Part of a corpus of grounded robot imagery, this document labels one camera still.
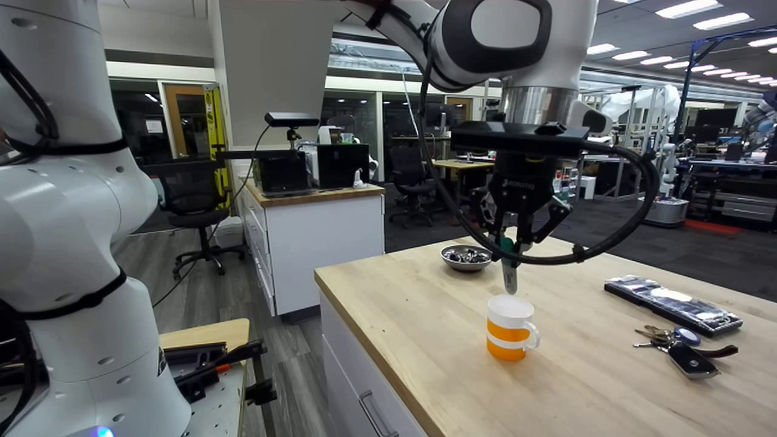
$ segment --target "door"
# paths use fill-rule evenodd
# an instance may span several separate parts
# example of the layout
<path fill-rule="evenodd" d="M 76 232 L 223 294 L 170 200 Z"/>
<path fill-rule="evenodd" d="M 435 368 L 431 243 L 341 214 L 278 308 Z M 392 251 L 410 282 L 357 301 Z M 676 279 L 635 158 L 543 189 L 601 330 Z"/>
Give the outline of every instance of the door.
<path fill-rule="evenodd" d="M 175 158 L 210 154 L 205 84 L 163 81 Z"/>

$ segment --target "white cabinet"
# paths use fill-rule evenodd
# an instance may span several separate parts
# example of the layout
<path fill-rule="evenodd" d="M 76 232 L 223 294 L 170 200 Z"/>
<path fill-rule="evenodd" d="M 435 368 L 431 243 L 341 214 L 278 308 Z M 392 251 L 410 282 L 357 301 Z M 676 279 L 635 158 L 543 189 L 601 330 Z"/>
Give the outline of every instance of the white cabinet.
<path fill-rule="evenodd" d="M 317 267 L 386 251 L 385 189 L 265 199 L 251 187 L 242 215 L 272 314 L 318 306 Z"/>
<path fill-rule="evenodd" d="M 334 433 L 425 433 L 325 295 L 322 295 L 322 331 Z"/>

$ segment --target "floor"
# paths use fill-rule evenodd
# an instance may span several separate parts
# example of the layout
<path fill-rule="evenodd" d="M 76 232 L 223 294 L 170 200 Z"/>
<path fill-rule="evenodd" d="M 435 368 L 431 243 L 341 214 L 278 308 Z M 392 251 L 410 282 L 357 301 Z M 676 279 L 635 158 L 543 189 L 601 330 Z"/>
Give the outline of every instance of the floor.
<path fill-rule="evenodd" d="M 397 208 L 397 191 L 392 187 L 386 200 L 386 211 L 392 214 Z M 386 250 L 465 236 L 452 215 L 441 205 L 435 211 L 433 225 L 425 221 L 386 221 Z M 584 200 L 554 236 L 592 243 L 613 231 L 617 221 L 626 217 L 630 211 L 635 211 L 635 199 Z M 198 232 L 151 225 L 148 232 L 136 232 L 118 248 L 118 256 L 159 299 L 172 284 L 172 256 L 195 245 Z M 777 301 L 777 236 L 773 231 L 741 225 L 735 236 L 720 236 L 691 227 L 642 225 L 613 251 Z M 259 408 L 251 410 L 245 433 L 325 437 L 328 403 L 318 313 L 271 317 L 251 262 L 229 256 L 226 269 L 219 277 L 210 263 L 198 263 L 182 286 L 159 306 L 160 330 L 251 317 L 253 339 L 263 337 L 268 342 L 268 354 L 259 370 L 274 381 L 279 397 L 263 413 Z"/>

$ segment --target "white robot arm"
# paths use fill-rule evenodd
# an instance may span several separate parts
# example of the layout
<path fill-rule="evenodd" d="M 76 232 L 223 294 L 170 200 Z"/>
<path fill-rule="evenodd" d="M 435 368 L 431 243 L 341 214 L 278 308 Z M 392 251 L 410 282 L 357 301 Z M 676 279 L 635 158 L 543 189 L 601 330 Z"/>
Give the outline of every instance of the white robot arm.
<path fill-rule="evenodd" d="M 433 84 L 503 78 L 507 120 L 538 124 L 566 118 L 599 9 L 599 0 L 346 5 L 431 68 Z M 11 80 L 0 127 L 24 151 L 0 166 L 0 301 L 27 319 L 49 368 L 49 385 L 4 432 L 185 433 L 191 404 L 159 352 L 148 291 L 109 250 L 146 221 L 155 189 L 121 140 L 97 5 L 0 0 L 0 47 Z"/>

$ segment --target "office chair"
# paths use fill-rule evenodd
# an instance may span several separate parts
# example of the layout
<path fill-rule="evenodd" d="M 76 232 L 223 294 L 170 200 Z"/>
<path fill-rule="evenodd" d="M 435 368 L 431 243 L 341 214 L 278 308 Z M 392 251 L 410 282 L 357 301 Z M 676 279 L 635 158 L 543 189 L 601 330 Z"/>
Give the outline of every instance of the office chair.
<path fill-rule="evenodd" d="M 172 277 L 180 279 L 182 267 L 206 259 L 214 262 L 216 272 L 223 273 L 223 251 L 244 255 L 244 248 L 219 248 L 212 243 L 212 225 L 219 225 L 229 211 L 223 205 L 223 197 L 216 187 L 216 161 L 212 159 L 172 159 L 163 164 L 153 164 L 148 169 L 163 183 L 160 208 L 170 211 L 168 221 L 175 227 L 198 227 L 199 250 L 191 250 L 175 256 Z"/>
<path fill-rule="evenodd" d="M 435 197 L 438 187 L 427 172 L 424 152 L 418 144 L 393 144 L 390 148 L 390 164 L 392 164 L 392 183 L 405 197 L 404 211 L 392 214 L 390 221 L 405 215 L 405 217 L 425 217 L 433 223 L 433 214 L 420 205 L 420 197 Z"/>

